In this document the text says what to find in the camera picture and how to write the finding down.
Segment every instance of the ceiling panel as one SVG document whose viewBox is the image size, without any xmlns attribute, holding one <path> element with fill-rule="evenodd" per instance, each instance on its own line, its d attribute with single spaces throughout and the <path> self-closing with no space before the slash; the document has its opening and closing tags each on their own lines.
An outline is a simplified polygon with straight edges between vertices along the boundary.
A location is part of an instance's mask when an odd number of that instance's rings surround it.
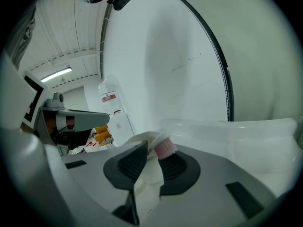
<svg viewBox="0 0 303 227">
<path fill-rule="evenodd" d="M 33 38 L 19 72 L 41 79 L 66 67 L 72 72 L 49 80 L 49 87 L 98 75 L 100 30 L 107 3 L 83 0 L 38 0 Z"/>
</svg>

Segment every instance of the fluorescent light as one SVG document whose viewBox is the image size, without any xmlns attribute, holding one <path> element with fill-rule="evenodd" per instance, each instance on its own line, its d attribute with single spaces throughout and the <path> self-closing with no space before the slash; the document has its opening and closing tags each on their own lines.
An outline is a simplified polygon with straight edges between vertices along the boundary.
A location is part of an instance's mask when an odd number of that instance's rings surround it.
<svg viewBox="0 0 303 227">
<path fill-rule="evenodd" d="M 62 75 L 62 74 L 65 74 L 65 73 L 67 73 L 67 72 L 70 72 L 70 71 L 71 71 L 71 67 L 65 68 L 65 69 L 60 70 L 60 71 L 57 71 L 57 72 L 55 72 L 55 73 L 53 73 L 53 74 L 51 74 L 51 75 L 48 75 L 48 76 L 45 77 L 45 78 L 42 78 L 41 81 L 42 81 L 42 82 L 46 82 L 46 81 L 48 81 L 48 80 L 50 80 L 50 79 L 53 79 L 53 78 L 55 78 L 55 77 L 58 77 L 58 76 L 60 76 L 60 75 Z"/>
</svg>

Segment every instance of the black rectangle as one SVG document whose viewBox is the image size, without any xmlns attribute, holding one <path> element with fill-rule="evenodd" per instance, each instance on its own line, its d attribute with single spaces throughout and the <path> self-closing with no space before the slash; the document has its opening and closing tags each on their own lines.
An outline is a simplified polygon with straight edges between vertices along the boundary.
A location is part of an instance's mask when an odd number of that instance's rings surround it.
<svg viewBox="0 0 303 227">
<path fill-rule="evenodd" d="M 85 164 L 86 164 L 86 162 L 81 160 L 81 161 L 74 161 L 74 162 L 66 163 L 65 166 L 67 169 L 72 169 L 72 168 L 82 166 Z"/>
<path fill-rule="evenodd" d="M 241 183 L 229 183 L 226 187 L 248 219 L 264 209 Z"/>
</svg>

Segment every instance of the red label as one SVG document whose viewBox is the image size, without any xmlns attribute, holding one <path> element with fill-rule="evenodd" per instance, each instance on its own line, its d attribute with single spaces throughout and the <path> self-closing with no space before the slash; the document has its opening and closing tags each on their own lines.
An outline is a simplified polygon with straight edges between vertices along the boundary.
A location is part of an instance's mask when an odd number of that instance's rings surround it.
<svg viewBox="0 0 303 227">
<path fill-rule="evenodd" d="M 115 99 L 115 98 L 116 98 L 115 94 L 109 95 L 109 96 L 105 96 L 105 97 L 102 98 L 102 102 L 104 103 L 104 102 L 106 102 L 108 100 Z"/>
</svg>

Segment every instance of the orange object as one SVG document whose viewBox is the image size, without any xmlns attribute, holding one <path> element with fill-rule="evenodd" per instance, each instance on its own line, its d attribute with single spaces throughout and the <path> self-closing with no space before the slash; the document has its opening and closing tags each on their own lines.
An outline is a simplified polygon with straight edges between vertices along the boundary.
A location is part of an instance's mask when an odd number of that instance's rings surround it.
<svg viewBox="0 0 303 227">
<path fill-rule="evenodd" d="M 108 129 L 108 126 L 107 125 L 103 125 L 103 126 L 95 128 L 95 131 L 96 131 L 97 134 L 100 134 L 102 132 L 107 131 L 107 129 Z"/>
<path fill-rule="evenodd" d="M 102 141 L 106 140 L 107 138 L 111 137 L 108 131 L 102 132 L 100 134 L 95 135 L 95 141 L 101 144 Z"/>
</svg>

